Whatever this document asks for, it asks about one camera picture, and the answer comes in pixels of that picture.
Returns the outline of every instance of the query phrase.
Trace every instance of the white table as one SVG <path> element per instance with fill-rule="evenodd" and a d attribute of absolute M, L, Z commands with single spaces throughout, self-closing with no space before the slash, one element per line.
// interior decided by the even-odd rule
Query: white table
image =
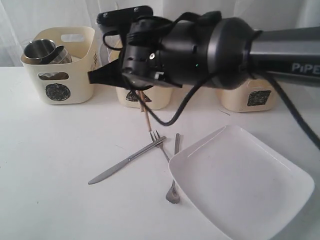
<path fill-rule="evenodd" d="M 151 142 L 144 115 L 125 108 L 112 87 L 97 85 L 82 104 L 42 103 L 23 67 L 0 68 L 0 239 L 2 240 L 225 240 L 187 200 L 165 200 L 168 164 L 155 148 L 98 184 L 87 182 Z M 165 120 L 187 89 L 156 113 Z M 299 86 L 287 86 L 294 102 L 320 133 L 320 103 Z M 202 88 L 176 124 L 154 129 L 175 133 L 185 148 L 216 129 L 239 125 L 307 171 L 316 187 L 295 219 L 274 239 L 318 240 L 320 152 L 279 100 L 266 112 L 234 113 Z"/>

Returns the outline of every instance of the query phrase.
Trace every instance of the white plate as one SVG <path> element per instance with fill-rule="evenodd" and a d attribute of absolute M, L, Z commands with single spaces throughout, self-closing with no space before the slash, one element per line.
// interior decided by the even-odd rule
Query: white plate
<path fill-rule="evenodd" d="M 182 150 L 169 169 L 194 206 L 233 240 L 272 238 L 315 187 L 309 174 L 235 125 Z"/>

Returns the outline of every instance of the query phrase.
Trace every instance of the knife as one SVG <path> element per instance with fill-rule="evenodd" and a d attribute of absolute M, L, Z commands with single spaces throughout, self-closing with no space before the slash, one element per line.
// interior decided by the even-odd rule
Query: knife
<path fill-rule="evenodd" d="M 88 184 L 89 185 L 96 184 L 96 183 L 99 183 L 99 182 L 107 179 L 108 177 L 110 177 L 111 175 L 115 174 L 120 169 L 122 169 L 124 166 L 126 166 L 128 163 L 130 163 L 133 159 L 135 159 L 135 158 L 139 157 L 140 155 L 144 154 L 145 152 L 147 152 L 148 150 L 152 149 L 153 147 L 155 147 L 159 143 L 162 143 L 166 139 L 167 138 L 165 136 L 160 137 L 158 140 L 154 141 L 153 143 L 150 143 L 149 145 L 145 146 L 144 148 L 140 149 L 139 151 L 135 152 L 134 154 L 128 156 L 125 160 L 122 160 L 121 162 L 119 162 L 116 165 L 110 167 L 109 169 L 107 169 L 103 173 L 99 174 L 94 179 L 90 180 L 88 182 Z"/>

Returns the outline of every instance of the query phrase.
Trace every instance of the black cable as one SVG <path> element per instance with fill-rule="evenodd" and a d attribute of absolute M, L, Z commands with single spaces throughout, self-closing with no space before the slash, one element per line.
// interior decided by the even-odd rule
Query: black cable
<path fill-rule="evenodd" d="M 305 132 L 305 134 L 309 137 L 309 139 L 314 143 L 314 145 L 320 150 L 320 139 L 318 135 L 310 128 L 310 126 L 306 123 L 303 119 L 301 114 L 296 109 L 295 105 L 289 99 L 288 95 L 282 89 L 282 87 L 276 82 L 276 80 L 267 72 L 257 71 L 257 74 L 261 75 L 264 79 L 266 79 L 272 87 L 276 90 L 279 94 L 280 98 L 289 109 L 290 113 L 292 114 L 295 121 L 298 123 L 300 128 Z"/>
<path fill-rule="evenodd" d="M 122 47 L 114 47 L 114 46 L 110 46 L 107 41 L 106 41 L 106 37 L 109 36 L 107 33 L 103 34 L 102 36 L 102 41 L 103 41 L 103 44 L 108 48 L 108 49 L 111 49 L 111 50 L 114 50 L 114 51 L 121 51 L 122 50 Z"/>
<path fill-rule="evenodd" d="M 143 105 L 143 107 L 150 113 L 150 115 L 162 126 L 170 126 L 174 124 L 178 118 L 180 117 L 181 113 L 185 109 L 186 105 L 188 104 L 189 100 L 192 98 L 192 96 L 198 91 L 199 88 L 201 88 L 207 81 L 209 81 L 211 78 L 213 78 L 215 75 L 217 75 L 217 72 L 210 73 L 207 77 L 204 79 L 198 81 L 191 90 L 187 93 L 187 95 L 182 100 L 180 106 L 178 107 L 177 111 L 171 118 L 171 120 L 165 122 L 162 121 L 147 105 L 142 99 L 136 94 L 136 91 L 131 90 L 132 94 L 139 100 L 139 102 Z"/>

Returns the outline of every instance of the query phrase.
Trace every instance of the black circular sticker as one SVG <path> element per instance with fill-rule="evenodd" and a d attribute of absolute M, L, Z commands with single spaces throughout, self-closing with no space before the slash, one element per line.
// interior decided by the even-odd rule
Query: black circular sticker
<path fill-rule="evenodd" d="M 59 83 L 47 85 L 45 87 L 45 94 L 51 100 L 59 102 L 67 100 L 71 95 L 69 88 Z"/>

